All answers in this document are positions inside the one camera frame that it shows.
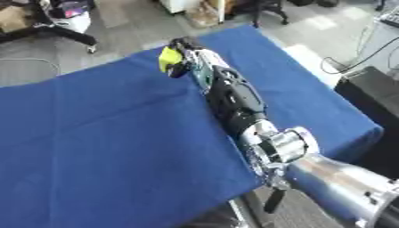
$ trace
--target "office chair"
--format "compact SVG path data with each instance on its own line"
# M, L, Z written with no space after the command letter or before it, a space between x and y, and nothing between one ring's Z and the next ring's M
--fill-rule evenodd
M86 45L86 50L88 53L96 52L97 41L94 37L58 26L47 16L45 10L39 2L40 0L29 0L29 5L32 9L32 16L35 21L34 25L29 28L23 28L13 32L0 34L0 44L24 37L29 37L41 32L47 32L53 33L59 37L66 37ZM53 7L58 4L58 2L56 3L53 0L50 2Z
M237 14L251 13L253 16L252 24L255 28L259 27L259 16L262 11L274 12L282 17L281 24L289 24L287 14L282 10L282 0L247 0L237 3L232 11L226 15L226 19L232 19Z
M386 0L379 0L379 4L376 7L376 11L381 12L384 10Z

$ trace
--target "cardboard box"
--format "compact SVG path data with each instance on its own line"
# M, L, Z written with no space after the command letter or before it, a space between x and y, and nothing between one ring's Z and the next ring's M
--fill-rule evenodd
M25 11L21 7L8 6L0 11L0 28L3 32L12 32L29 26L25 20Z
M217 24L216 11L206 1L199 3L197 7L187 9L185 16L194 27L199 29L212 27Z
M208 0L209 4L217 9L217 0ZM224 0L224 14L229 14L234 6L234 0Z

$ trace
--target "chair wheel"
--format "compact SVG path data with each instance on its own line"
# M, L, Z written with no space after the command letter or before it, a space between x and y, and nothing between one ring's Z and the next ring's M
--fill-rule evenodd
M88 53L93 54L93 53L97 52L97 46L96 45L88 46L86 48L86 50L87 50Z
M235 16L236 15L233 12L231 12L231 13L225 14L224 19L225 20L232 20L232 19L235 18Z
M384 6L379 5L379 6L376 7L376 11L380 12L380 11L383 10L383 8L384 8Z

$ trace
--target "white cable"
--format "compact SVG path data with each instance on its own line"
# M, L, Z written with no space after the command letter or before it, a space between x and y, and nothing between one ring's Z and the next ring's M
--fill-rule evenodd
M352 60L352 62L356 61L359 58L359 56L361 55L362 51L366 46L365 44L367 44L370 41L372 35L374 35L374 32L377 30L377 27L379 26L379 18L381 17L381 14L377 17L373 17L371 22L369 22L369 24L362 29L361 35L359 36L359 39L357 41L356 57L354 58L354 60ZM364 38L364 35L370 29L371 31L369 32L369 35L366 38Z
M4 59L2 59L2 58L0 58L0 61L43 61L52 66L56 77L61 74L60 67L57 64L55 64L51 61L45 60L45 59L38 59L38 58L4 58Z
M399 49L399 46L397 46L396 48L394 48L388 55L388 60L387 60L387 66L389 69L391 70L399 70L399 68L393 67L392 66L392 56L394 55L394 53Z

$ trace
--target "blue cloth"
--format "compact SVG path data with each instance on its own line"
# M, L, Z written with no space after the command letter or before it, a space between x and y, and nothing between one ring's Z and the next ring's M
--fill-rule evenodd
M250 27L200 41L251 81L280 128L353 160L381 128ZM162 228L259 185L189 77L161 49L0 89L0 227Z

